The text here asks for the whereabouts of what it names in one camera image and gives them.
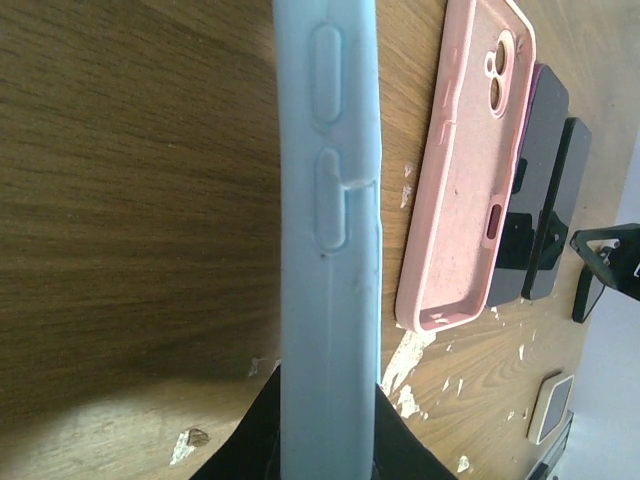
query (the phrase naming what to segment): white object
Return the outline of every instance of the white object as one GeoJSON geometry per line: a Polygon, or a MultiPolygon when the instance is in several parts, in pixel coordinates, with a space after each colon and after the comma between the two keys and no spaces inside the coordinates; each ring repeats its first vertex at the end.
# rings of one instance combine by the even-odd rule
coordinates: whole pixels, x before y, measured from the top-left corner
{"type": "Polygon", "coordinates": [[[380,375],[374,0],[275,0],[283,480],[370,480],[380,375]]]}
{"type": "Polygon", "coordinates": [[[527,435],[531,443],[540,445],[562,424],[573,379],[573,374],[561,373],[542,383],[527,435]]]}

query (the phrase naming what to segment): black phone stand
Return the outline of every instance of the black phone stand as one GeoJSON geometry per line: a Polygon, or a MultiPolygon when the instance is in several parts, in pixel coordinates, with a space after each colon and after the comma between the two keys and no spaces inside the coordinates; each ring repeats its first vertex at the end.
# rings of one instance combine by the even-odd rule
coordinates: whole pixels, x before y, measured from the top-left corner
{"type": "MultiPolygon", "coordinates": [[[[456,480],[414,437],[377,385],[371,478],[456,480]]],[[[280,367],[229,440],[191,477],[191,480],[218,479],[280,479],[280,367]]]]}
{"type": "Polygon", "coordinates": [[[571,239],[571,248],[605,286],[640,301],[640,224],[579,230],[571,239]],[[588,242],[596,240],[618,240],[608,262],[589,247],[588,242]]]}

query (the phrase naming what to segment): pink case lip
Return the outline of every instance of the pink case lip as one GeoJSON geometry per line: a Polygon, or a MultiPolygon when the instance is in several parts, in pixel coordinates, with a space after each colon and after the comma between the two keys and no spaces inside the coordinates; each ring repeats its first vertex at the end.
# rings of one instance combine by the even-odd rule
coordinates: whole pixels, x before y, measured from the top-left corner
{"type": "Polygon", "coordinates": [[[432,120],[396,299],[398,322],[408,330],[446,330],[474,320],[484,308],[534,64],[533,27],[512,0],[448,3],[432,120]],[[506,100],[492,112],[489,86],[496,70],[489,69],[489,58],[498,40],[510,60],[496,77],[506,100]],[[501,210],[491,215],[494,208],[501,210]],[[490,223],[495,232],[491,238],[490,223]]]}

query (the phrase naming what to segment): paint chip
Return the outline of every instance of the paint chip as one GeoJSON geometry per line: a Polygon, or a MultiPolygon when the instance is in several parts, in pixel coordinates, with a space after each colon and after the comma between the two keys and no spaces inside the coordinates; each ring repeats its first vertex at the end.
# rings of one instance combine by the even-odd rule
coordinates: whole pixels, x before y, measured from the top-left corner
{"type": "Polygon", "coordinates": [[[462,455],[458,460],[458,471],[457,473],[466,472],[471,467],[471,462],[466,455],[462,455]]]}
{"type": "Polygon", "coordinates": [[[435,341],[436,334],[433,332],[424,334],[405,332],[382,377],[380,387],[385,395],[389,396],[391,392],[398,389],[411,369],[415,368],[422,359],[424,349],[435,341]]]}
{"type": "Polygon", "coordinates": [[[209,443],[209,435],[198,428],[190,428],[178,435],[169,465],[176,465],[191,455],[196,448],[209,443]]]}
{"type": "Polygon", "coordinates": [[[413,187],[411,185],[405,185],[402,187],[402,201],[400,202],[400,208],[404,208],[409,203],[409,198],[413,193],[413,187]]]}
{"type": "Polygon", "coordinates": [[[251,359],[251,366],[249,367],[249,376],[255,377],[258,374],[258,365],[260,362],[264,361],[264,358],[253,357],[251,359]]]}
{"type": "Polygon", "coordinates": [[[405,385],[400,389],[398,406],[400,407],[400,416],[402,418],[409,418],[414,413],[420,413],[420,406],[416,403],[409,385],[405,385]]]}

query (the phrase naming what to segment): phone case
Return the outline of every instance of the phone case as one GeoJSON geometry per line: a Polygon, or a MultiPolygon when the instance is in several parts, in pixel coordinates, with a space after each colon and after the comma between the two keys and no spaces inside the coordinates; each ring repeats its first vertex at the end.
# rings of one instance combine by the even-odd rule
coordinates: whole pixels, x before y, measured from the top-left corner
{"type": "Polygon", "coordinates": [[[461,325],[485,306],[534,62],[533,27],[511,0],[448,2],[396,299],[409,330],[461,325]]]}
{"type": "Polygon", "coordinates": [[[579,118],[567,119],[522,288],[525,298],[537,300],[553,290],[590,148],[587,126],[579,118]]]}
{"type": "Polygon", "coordinates": [[[370,480],[382,228],[374,0],[275,0],[283,480],[370,480]]]}
{"type": "Polygon", "coordinates": [[[550,67],[537,64],[489,307],[511,302],[522,292],[568,111],[569,92],[550,67]]]}

